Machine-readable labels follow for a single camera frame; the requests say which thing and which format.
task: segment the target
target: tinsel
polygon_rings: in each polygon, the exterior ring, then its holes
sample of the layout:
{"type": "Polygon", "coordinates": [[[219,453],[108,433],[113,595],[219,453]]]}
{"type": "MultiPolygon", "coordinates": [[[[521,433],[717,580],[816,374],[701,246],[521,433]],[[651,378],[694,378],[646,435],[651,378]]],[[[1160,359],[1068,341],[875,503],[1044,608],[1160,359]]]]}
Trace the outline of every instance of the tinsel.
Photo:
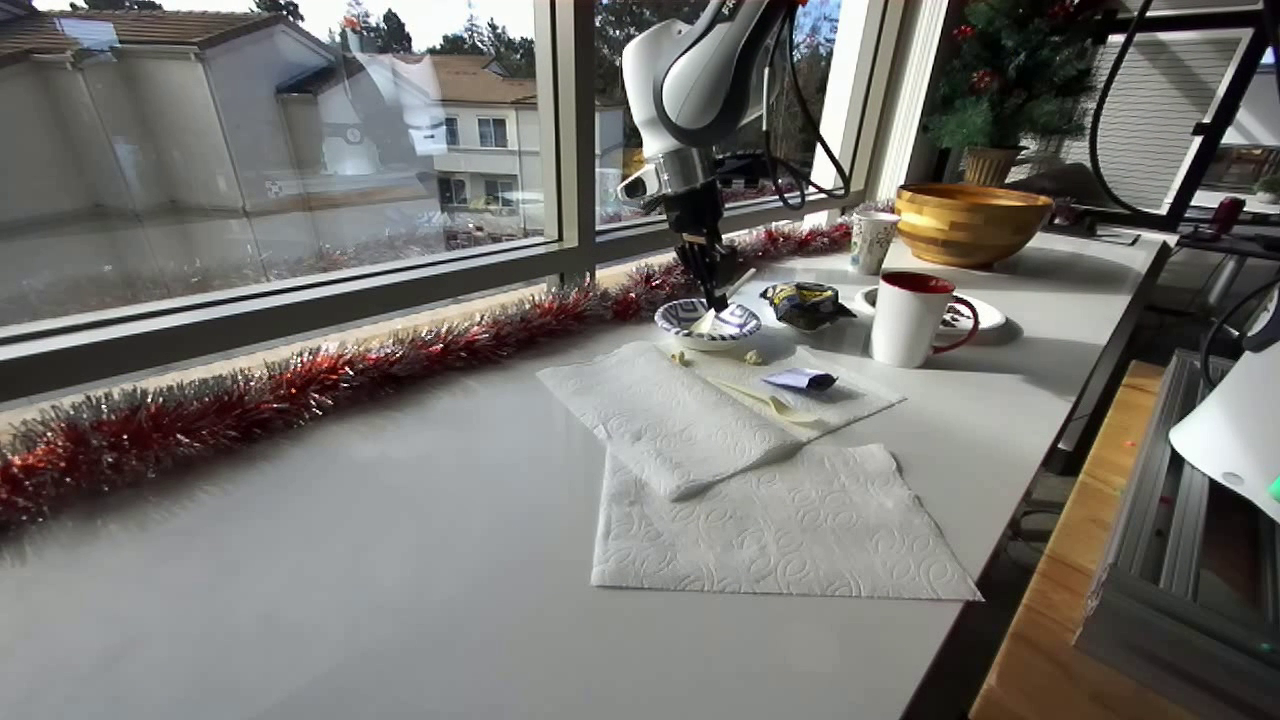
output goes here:
{"type": "MultiPolygon", "coordinates": [[[[753,264],[837,250],[849,228],[763,228],[736,246],[753,264]]],[[[194,458],[216,458],[286,428],[314,425],[355,400],[444,370],[506,359],[597,323],[646,321],[688,295],[678,264],[636,268],[618,289],[565,289],[503,302],[470,323],[401,331],[381,344],[303,346],[252,370],[165,388],[116,388],[51,404],[24,419],[0,458],[0,531],[46,520],[71,503],[157,482],[194,458]]]]}

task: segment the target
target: paper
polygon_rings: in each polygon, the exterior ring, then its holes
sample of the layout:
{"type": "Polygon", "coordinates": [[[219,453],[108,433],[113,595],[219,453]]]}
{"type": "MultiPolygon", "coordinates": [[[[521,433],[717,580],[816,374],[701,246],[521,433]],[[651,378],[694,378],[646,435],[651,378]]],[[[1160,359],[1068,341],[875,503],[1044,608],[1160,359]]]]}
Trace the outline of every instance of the paper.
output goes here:
{"type": "Polygon", "coordinates": [[[867,370],[861,370],[867,359],[837,355],[837,350],[812,350],[796,346],[791,355],[781,355],[772,363],[744,363],[731,355],[688,355],[688,370],[719,388],[728,400],[783,425],[801,438],[818,438],[844,425],[867,419],[903,394],[870,382],[867,370]],[[830,370],[830,388],[824,392],[789,392],[772,388],[767,374],[809,369],[809,370],[830,370]]]}
{"type": "Polygon", "coordinates": [[[979,598],[887,447],[824,447],[669,503],[608,458],[598,589],[979,598]]]}
{"type": "Polygon", "coordinates": [[[796,433],[728,400],[654,344],[549,369],[541,378],[665,501],[801,447],[796,433]]]}

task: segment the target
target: white mug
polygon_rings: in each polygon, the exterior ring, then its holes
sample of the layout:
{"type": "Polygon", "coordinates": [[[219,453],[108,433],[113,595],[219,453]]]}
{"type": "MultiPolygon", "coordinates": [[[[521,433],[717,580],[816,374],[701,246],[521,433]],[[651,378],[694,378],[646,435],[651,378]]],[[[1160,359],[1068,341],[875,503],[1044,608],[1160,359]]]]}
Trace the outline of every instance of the white mug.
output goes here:
{"type": "Polygon", "coordinates": [[[933,350],[950,350],[966,344],[979,327],[976,308],[954,295],[950,280],[929,271],[883,271],[875,289],[875,321],[870,321],[870,359],[916,369],[933,350]],[[938,344],[935,331],[944,311],[958,308],[966,316],[966,331],[938,344]]]}
{"type": "Polygon", "coordinates": [[[897,212],[887,208],[851,212],[851,268],[861,268],[862,276],[881,276],[892,230],[897,230],[897,212]]]}

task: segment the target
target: wooden bowl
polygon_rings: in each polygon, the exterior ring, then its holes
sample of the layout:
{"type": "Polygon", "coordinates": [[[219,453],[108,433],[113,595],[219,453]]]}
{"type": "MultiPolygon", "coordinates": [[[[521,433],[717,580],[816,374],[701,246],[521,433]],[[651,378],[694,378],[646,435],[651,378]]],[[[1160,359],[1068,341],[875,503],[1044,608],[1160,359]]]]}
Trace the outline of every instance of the wooden bowl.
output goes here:
{"type": "Polygon", "coordinates": [[[995,264],[1020,250],[1047,212],[1047,195],[988,184],[907,184],[897,193],[897,230],[922,264],[995,264]]]}

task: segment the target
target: white table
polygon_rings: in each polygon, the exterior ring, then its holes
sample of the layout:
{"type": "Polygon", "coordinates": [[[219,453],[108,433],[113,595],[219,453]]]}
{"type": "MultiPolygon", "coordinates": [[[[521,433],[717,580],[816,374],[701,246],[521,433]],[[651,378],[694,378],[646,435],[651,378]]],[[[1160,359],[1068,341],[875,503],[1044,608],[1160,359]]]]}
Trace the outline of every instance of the white table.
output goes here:
{"type": "MultiPolygon", "coordinates": [[[[838,438],[903,458],[963,566],[991,555],[1150,250],[1034,234],[1003,271],[948,271],[1025,335],[870,369],[907,404],[838,438]]],[[[849,256],[774,276],[861,289],[849,256]]],[[[899,715],[958,604],[587,585],[604,453],[530,370],[644,331],[450,374],[2,541],[0,715],[899,715]]]]}

